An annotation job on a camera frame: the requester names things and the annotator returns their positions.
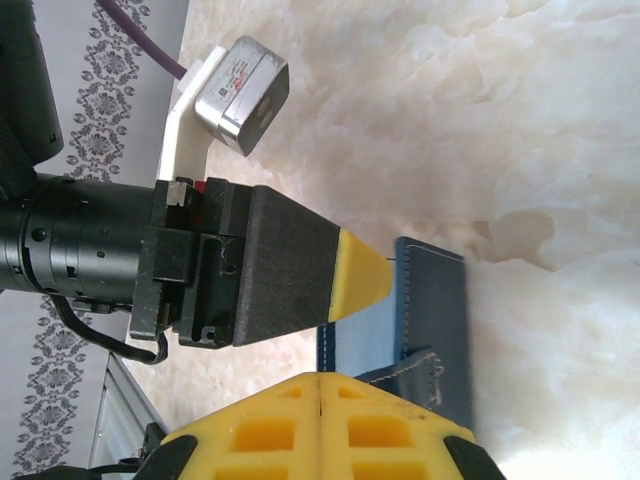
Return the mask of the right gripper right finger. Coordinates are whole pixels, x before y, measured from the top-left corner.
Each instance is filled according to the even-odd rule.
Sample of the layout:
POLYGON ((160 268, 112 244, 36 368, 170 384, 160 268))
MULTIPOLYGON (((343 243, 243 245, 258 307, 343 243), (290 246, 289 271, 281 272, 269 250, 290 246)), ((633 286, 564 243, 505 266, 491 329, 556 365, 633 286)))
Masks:
POLYGON ((353 378, 319 375, 319 480, 506 480, 472 432, 353 378))

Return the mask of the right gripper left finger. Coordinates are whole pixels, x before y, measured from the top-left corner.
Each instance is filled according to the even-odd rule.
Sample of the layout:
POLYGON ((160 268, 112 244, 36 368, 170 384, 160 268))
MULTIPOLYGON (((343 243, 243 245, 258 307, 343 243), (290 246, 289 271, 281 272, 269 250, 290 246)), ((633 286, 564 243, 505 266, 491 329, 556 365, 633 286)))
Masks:
POLYGON ((142 480, 319 480, 320 375, 304 373, 168 434, 142 480))

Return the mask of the blue leather card holder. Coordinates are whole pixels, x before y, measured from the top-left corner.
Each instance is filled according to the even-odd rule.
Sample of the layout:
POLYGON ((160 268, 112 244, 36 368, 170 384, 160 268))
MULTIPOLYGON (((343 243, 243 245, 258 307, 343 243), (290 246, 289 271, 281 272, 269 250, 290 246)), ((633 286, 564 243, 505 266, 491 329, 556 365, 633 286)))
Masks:
POLYGON ((400 237, 391 264, 386 298, 318 328, 316 367, 357 378, 471 429, 464 259, 400 237))

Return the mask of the aluminium side rail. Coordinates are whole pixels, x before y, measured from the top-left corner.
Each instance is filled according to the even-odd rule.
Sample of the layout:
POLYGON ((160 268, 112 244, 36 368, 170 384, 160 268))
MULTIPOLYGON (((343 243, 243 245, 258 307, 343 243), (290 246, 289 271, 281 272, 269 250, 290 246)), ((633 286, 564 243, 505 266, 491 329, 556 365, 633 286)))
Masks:
POLYGON ((110 354, 89 467, 137 466, 167 434, 156 409, 124 363, 110 354))

